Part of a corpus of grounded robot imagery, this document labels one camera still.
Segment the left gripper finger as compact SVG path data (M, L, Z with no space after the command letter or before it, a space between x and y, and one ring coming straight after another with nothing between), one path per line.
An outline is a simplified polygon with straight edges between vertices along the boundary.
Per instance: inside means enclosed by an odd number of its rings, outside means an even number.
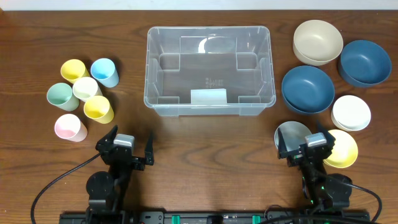
M96 148L110 148L116 138L118 126L115 125L107 134L105 134L97 143Z
M147 140L145 150L144 150L146 165L149 165L149 166L154 165L153 140L154 140L154 134L150 133L149 138Z

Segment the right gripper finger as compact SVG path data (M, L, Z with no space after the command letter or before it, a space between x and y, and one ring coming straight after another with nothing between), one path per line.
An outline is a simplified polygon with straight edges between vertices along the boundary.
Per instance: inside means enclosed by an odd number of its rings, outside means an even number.
M331 135L321 124L321 122L317 121L317 131L319 133L322 133L326 139L326 143L328 146L334 146L335 145L335 138L333 135Z
M277 129L278 133L278 158L284 159L288 156L287 147L285 145L284 137L280 128Z

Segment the yellow small bowl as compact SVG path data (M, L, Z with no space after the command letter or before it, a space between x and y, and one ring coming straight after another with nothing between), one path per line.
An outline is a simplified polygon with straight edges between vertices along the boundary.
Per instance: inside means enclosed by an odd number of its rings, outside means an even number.
M358 146L354 138L339 129L329 130L329 133L335 138L335 145L332 154L323 160L324 163L340 169L353 165L358 157Z

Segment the light grey small bowl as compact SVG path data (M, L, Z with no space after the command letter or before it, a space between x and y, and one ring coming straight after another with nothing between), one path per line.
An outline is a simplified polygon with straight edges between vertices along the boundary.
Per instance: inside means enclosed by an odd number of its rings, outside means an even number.
M274 133L274 143L277 149L279 148L278 130L280 130L283 135L287 151L298 149L299 145L305 143L305 137L312 134L306 125L302 123L296 121L284 122Z

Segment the white small bowl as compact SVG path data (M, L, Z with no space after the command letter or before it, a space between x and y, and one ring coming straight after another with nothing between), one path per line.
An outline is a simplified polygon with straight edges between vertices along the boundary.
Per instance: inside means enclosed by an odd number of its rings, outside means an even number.
M368 104L354 95L339 97L331 110L333 124L344 131L360 131L371 121L371 110Z

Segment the beige large bowl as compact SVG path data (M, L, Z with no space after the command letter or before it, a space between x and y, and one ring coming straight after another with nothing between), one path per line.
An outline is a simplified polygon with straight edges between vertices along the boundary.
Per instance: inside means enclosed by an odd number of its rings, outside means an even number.
M326 21L305 21L294 32L294 54L307 65L325 65L337 58L342 50L341 33Z

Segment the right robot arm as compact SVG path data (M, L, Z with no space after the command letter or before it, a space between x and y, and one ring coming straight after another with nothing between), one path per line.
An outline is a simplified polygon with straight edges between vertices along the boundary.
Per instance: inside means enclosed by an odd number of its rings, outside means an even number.
M302 173L304 190L316 209L349 207L352 180L342 174L327 174L323 161L332 155L336 139L321 125L318 132L302 138L303 143L287 149L288 138L277 128L278 158L286 159L289 167L297 166Z

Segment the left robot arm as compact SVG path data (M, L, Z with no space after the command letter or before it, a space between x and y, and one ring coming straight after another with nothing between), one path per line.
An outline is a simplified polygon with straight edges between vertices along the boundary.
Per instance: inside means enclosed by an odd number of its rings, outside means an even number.
M154 164L154 135L149 134L144 157L136 157L134 136L119 134L118 127L103 136L95 146L109 171L94 173L86 183L89 194L90 216L88 223L110 222L127 223L128 214L123 210L123 200L134 170L144 170Z

